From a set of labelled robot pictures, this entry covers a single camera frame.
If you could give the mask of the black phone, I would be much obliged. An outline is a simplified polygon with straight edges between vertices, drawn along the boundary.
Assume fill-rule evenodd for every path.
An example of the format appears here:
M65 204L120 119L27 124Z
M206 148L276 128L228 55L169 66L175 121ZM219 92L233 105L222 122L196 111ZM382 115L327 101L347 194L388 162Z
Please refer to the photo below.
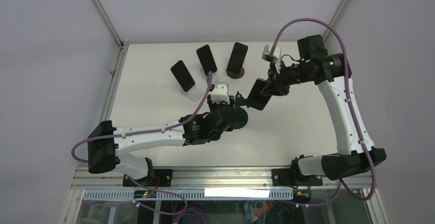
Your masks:
M188 92L194 87L195 81L182 60L178 60L170 68L170 71L184 92Z
M262 91L266 87L267 81L257 78L247 97L246 106L262 111L271 99L271 95L263 95Z
M226 71L233 72L238 74L243 67L243 63L245 61L246 55L248 51L248 46L241 43L234 43L230 58L227 64Z
M212 51L209 45L204 45L196 50L197 57L200 61L201 67L207 75L209 72L216 73L218 68L216 66Z

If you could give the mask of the white folding phone stand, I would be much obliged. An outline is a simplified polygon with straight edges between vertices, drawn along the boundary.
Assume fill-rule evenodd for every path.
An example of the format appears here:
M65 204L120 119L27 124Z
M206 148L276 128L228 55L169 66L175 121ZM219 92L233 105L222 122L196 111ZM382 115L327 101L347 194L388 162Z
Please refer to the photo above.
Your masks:
M220 80L220 76L218 72L213 72L212 74L208 74L205 76L206 82L214 85L216 82Z

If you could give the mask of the black tall clamp stand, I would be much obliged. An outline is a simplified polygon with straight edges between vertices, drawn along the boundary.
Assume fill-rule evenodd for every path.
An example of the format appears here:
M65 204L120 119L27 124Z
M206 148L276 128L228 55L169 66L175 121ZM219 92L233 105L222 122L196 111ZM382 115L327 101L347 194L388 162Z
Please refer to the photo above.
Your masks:
M237 91L234 98L235 122L232 126L236 130L241 129L248 124L249 116L247 111L243 108L244 106L249 108L249 106L247 105L247 99L244 98L239 91Z

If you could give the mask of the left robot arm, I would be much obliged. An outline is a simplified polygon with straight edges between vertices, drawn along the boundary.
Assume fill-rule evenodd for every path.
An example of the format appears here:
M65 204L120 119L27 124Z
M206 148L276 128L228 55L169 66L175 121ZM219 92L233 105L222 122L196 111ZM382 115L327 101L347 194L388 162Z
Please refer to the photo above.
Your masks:
M141 186L154 181L152 161L132 153L156 147L183 147L217 141L224 132L246 125L247 113L242 108L246 101L240 95L230 96L229 102L217 104L207 101L210 111L188 115L140 134L139 128L113 127L103 121L88 136L88 171L103 174L117 171L135 179Z

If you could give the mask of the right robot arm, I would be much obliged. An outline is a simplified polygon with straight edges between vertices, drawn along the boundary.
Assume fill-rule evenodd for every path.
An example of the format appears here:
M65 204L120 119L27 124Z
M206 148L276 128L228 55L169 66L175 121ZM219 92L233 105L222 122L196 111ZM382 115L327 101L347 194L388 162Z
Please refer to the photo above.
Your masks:
M290 181L301 186L310 176L337 180L370 171L387 158L367 133L354 100L351 70L344 55L328 54L320 35L297 41L301 59L286 66L279 50L266 45L262 59L270 63L262 96L284 96L291 85L313 82L321 92L335 130L337 152L322 156L300 156L291 162Z

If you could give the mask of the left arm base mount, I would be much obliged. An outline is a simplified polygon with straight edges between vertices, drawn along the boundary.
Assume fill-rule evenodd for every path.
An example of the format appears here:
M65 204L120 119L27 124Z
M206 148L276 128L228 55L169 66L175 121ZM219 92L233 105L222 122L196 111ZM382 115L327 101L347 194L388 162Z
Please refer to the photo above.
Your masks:
M136 179L139 184L146 186L146 187L171 187L172 185L172 175L173 170L172 169L154 169L154 175L153 176L147 176L141 179Z

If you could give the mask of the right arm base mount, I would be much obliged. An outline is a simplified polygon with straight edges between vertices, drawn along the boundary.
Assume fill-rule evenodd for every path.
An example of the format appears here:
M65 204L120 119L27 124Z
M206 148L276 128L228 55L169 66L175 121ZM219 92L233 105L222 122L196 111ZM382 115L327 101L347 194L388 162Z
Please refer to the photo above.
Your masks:
M315 175L304 176L297 175L292 168L275 168L271 170L272 185L274 187L307 187L307 186L322 186L322 178Z

